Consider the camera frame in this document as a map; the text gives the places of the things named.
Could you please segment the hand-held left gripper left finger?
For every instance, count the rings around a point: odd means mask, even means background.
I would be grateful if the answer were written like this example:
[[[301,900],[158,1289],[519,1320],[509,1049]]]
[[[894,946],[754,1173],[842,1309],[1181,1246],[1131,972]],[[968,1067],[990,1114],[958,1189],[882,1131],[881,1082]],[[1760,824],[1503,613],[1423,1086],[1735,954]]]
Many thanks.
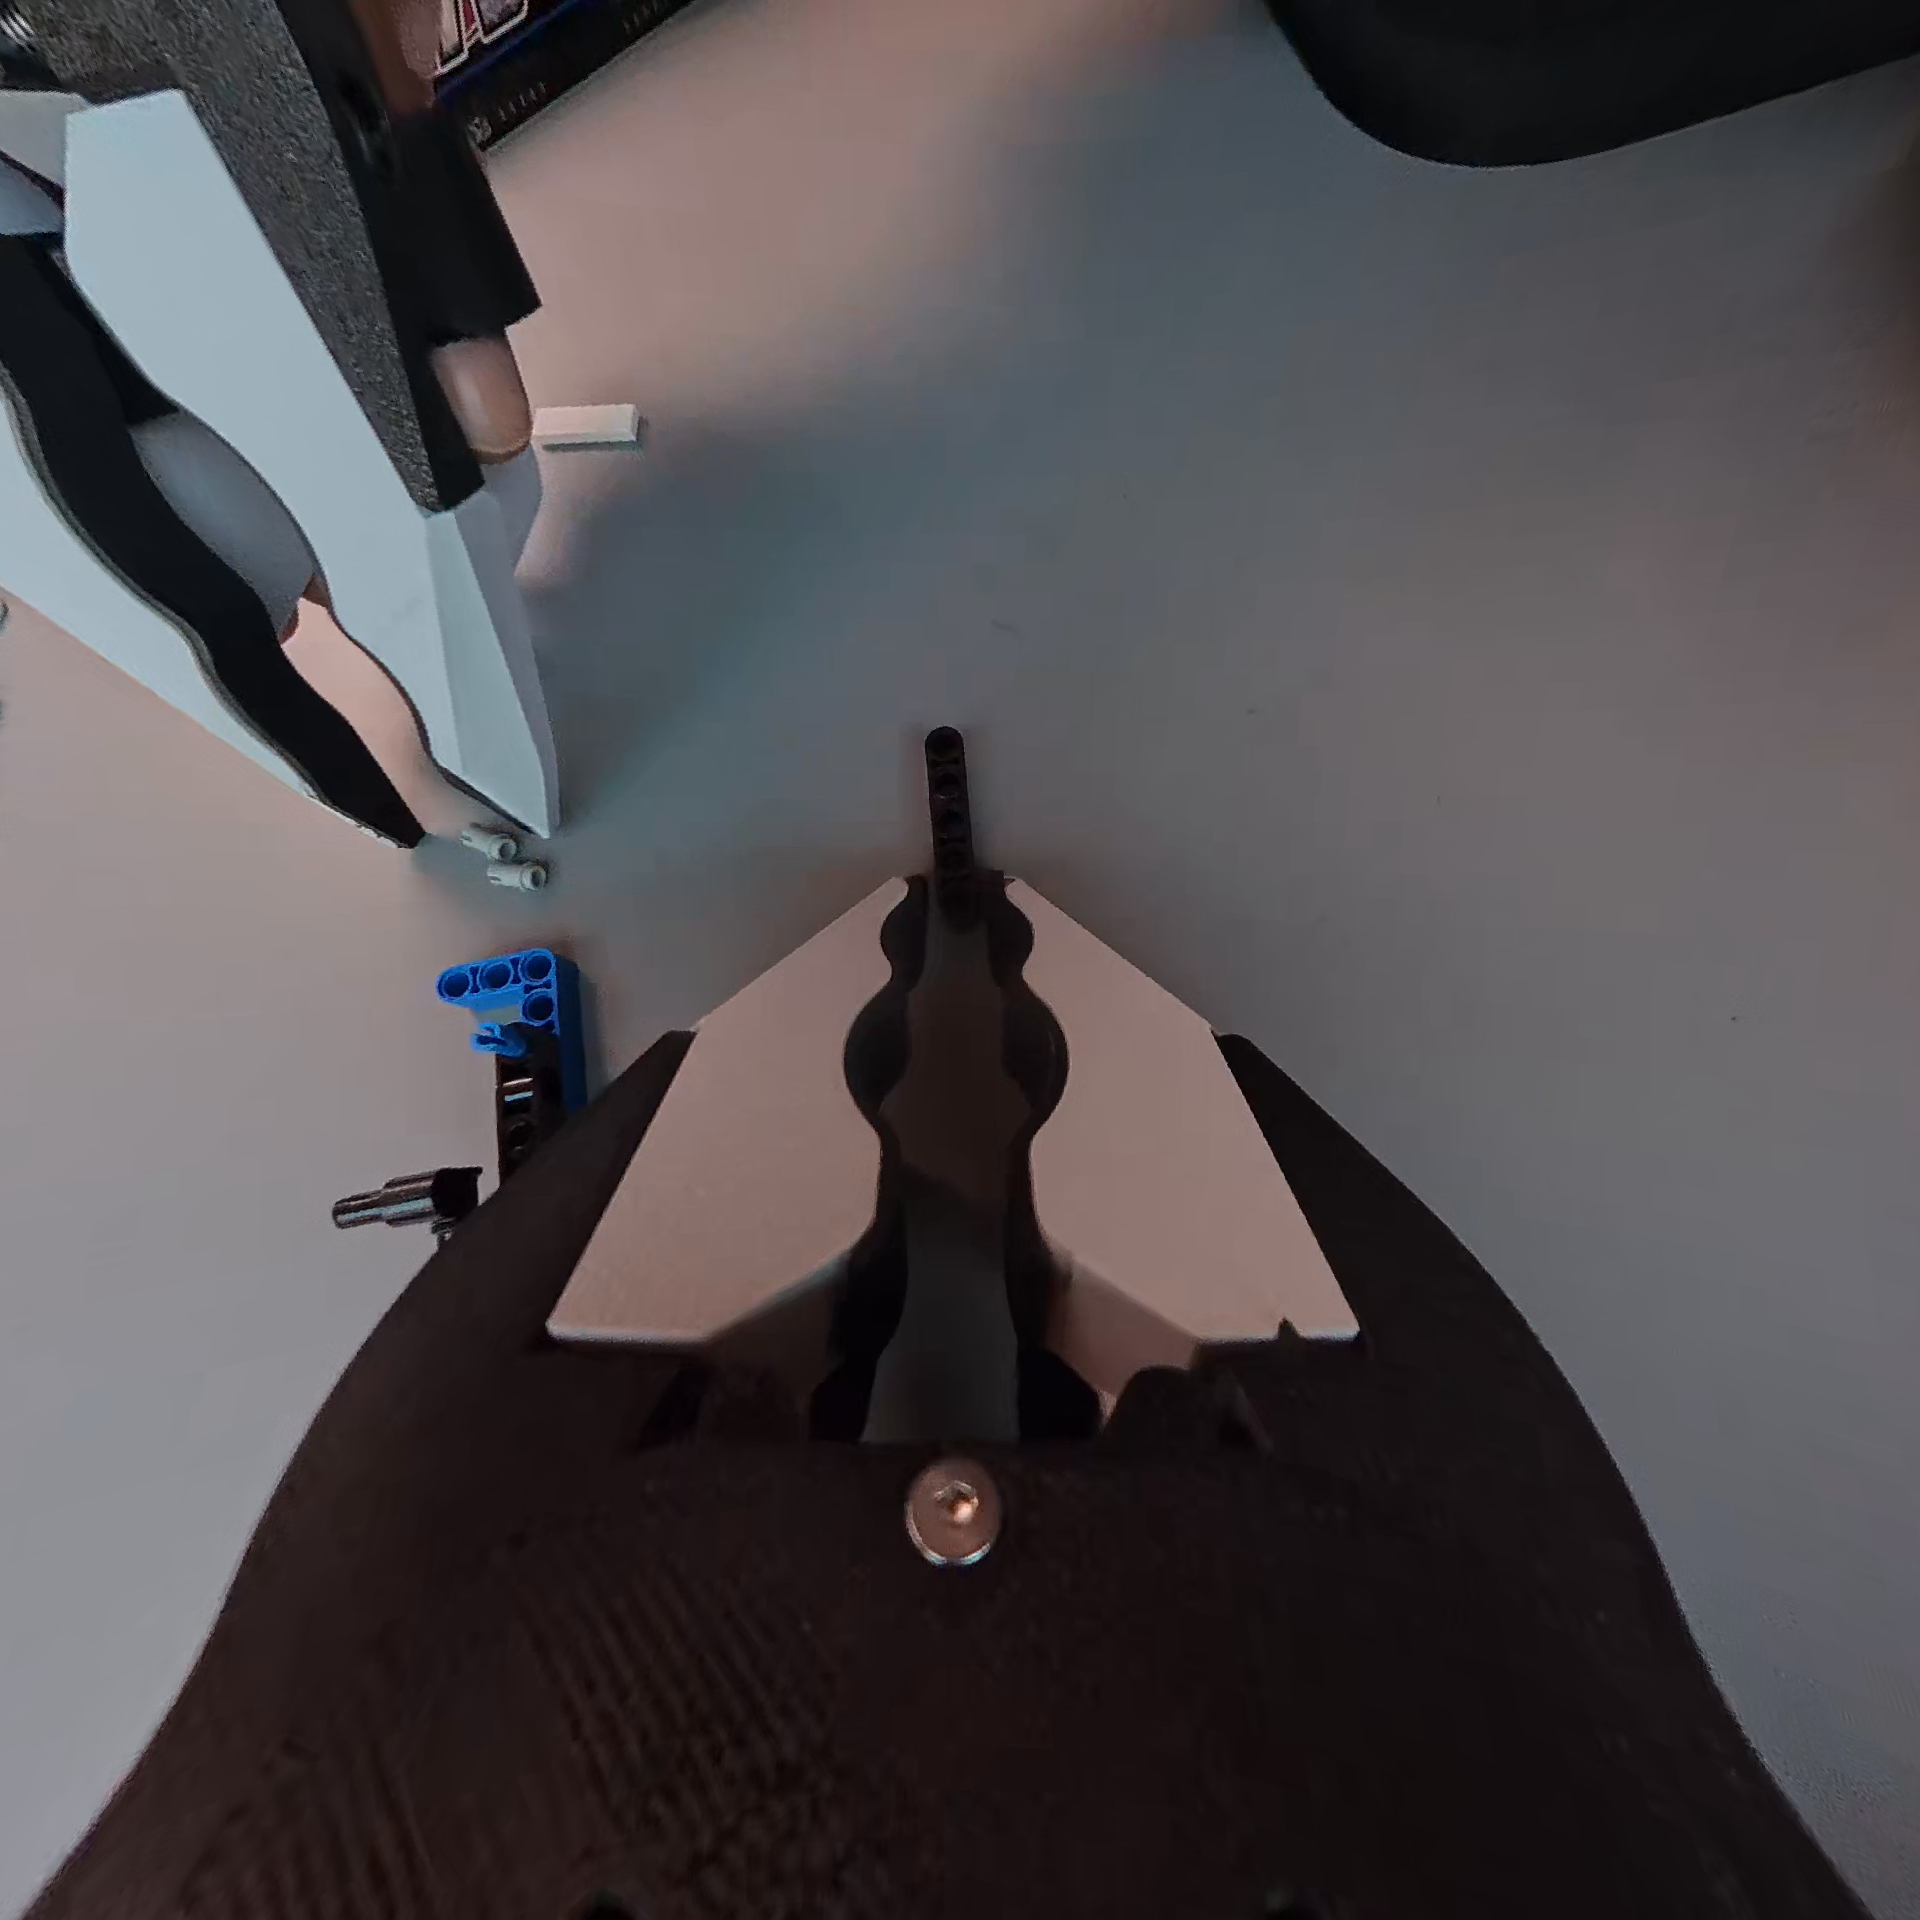
[[[697,1022],[547,1332],[781,1377],[861,1440],[906,1306],[919,980],[921,884],[888,880]]]

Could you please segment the black five-hole beam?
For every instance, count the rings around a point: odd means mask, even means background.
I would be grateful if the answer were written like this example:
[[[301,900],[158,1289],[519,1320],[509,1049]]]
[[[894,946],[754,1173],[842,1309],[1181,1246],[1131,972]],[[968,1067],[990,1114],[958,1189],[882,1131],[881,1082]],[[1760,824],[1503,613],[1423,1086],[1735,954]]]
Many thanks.
[[[925,773],[930,900],[949,931],[973,932],[978,925],[990,872],[977,856],[970,749],[960,726],[944,725],[926,731]]]

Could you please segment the toy race car model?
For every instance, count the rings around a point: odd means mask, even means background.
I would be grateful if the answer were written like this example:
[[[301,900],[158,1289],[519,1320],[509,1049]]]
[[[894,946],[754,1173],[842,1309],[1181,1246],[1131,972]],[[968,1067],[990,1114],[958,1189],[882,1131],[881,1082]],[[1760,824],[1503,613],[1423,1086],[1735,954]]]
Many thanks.
[[[487,154],[690,2],[439,2],[434,88]]]

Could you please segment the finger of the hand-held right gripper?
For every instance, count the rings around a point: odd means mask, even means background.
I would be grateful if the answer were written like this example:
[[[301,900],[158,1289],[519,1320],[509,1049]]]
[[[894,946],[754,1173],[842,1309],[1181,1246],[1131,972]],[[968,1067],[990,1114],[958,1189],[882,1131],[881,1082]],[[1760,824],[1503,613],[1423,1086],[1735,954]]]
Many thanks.
[[[66,118],[65,251],[141,371],[296,518],[336,622],[407,694],[432,761],[550,837],[555,739],[501,507],[486,486],[417,506],[181,91]]]
[[[56,624],[355,828],[417,849],[393,779],[281,649],[281,617],[175,507],[175,410],[89,318],[48,233],[2,242],[5,576]]]

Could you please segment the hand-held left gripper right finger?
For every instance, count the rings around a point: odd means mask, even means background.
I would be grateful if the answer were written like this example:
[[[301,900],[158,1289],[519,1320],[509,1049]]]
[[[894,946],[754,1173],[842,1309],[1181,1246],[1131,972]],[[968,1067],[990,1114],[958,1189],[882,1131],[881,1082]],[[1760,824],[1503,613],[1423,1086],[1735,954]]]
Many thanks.
[[[1361,1320],[1209,1019],[1024,880],[982,884],[1024,1115],[1003,1276],[1024,1440],[1090,1437],[1144,1371]]]

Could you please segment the black beam assembly blue pins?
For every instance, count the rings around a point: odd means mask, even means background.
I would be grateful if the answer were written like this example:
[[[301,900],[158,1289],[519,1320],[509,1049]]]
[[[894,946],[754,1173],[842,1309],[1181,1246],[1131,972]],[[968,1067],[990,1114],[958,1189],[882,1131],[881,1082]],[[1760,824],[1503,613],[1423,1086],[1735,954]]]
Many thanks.
[[[587,1101],[578,970],[521,948],[439,973],[438,997],[472,1019],[472,1049],[494,1067],[496,1179],[506,1184]],[[425,1228],[445,1244],[481,1203],[481,1169],[400,1176],[331,1205],[341,1232]]]

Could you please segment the person's right hand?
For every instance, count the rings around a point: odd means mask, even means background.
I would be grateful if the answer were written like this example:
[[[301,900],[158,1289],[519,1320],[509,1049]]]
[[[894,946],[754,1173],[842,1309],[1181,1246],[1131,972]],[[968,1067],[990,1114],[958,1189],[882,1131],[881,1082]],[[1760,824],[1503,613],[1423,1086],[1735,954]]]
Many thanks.
[[[441,344],[427,366],[481,465],[509,465],[533,445],[536,410],[504,333]]]

